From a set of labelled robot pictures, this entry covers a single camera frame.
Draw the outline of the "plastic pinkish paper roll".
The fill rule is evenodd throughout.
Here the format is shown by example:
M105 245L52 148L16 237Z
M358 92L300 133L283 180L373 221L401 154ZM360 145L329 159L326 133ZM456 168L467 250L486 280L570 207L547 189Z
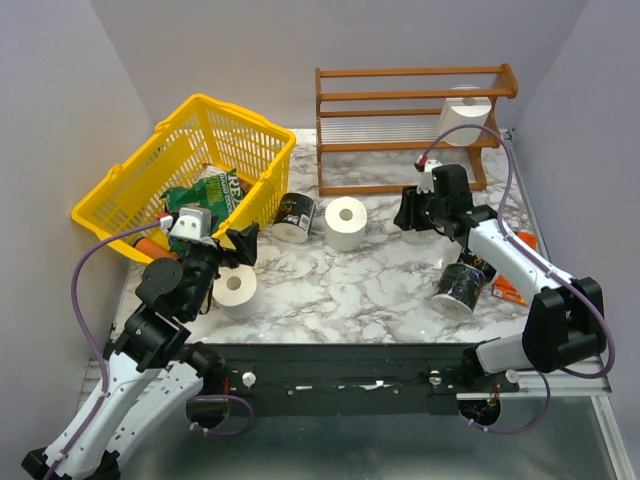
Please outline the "plastic pinkish paper roll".
M434 230L424 231L403 231L402 239L412 245L430 245L438 241L440 236Z

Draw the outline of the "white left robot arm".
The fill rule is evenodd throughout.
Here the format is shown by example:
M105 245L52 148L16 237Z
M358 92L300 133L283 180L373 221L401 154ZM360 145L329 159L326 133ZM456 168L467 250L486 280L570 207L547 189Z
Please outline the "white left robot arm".
M34 479L117 479L126 454L177 405L227 386L223 358L201 342L188 343L223 267L252 266L259 226L229 230L231 247L203 229L185 236L187 253L159 258L143 271L140 305L124 330L97 355L101 378L80 411L47 447L22 461Z

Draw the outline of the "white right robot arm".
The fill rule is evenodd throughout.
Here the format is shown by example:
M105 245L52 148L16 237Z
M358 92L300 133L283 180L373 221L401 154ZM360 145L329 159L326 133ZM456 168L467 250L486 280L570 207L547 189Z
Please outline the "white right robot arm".
M497 373L561 370L599 355L607 346L600 285L555 267L498 218L476 205L465 169L457 164L424 173L418 186L403 189L394 219L404 231L434 230L481 257L525 299L529 313L519 335L480 343L466 351L460 379L480 392Z

